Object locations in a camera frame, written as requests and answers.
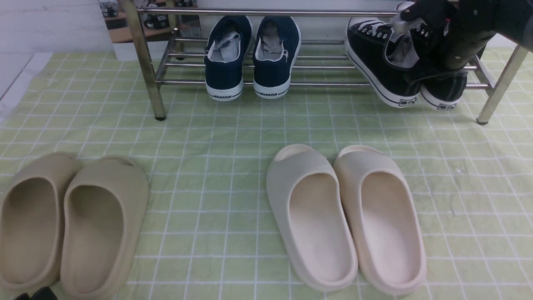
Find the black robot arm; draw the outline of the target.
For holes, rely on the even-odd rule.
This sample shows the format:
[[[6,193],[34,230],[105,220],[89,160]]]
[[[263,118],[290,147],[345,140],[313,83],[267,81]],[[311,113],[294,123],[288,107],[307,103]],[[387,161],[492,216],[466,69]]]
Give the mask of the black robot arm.
[[[496,34],[532,51],[531,0],[418,0],[392,19],[406,33],[425,23],[437,34],[421,55],[436,70],[459,70]]]

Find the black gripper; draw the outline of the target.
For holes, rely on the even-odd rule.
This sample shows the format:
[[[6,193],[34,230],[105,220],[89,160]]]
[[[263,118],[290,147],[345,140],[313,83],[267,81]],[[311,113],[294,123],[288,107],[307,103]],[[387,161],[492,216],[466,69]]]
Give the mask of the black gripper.
[[[422,66],[455,71],[495,36],[497,12],[496,0],[416,0],[392,18],[392,26],[395,33],[411,33]]]

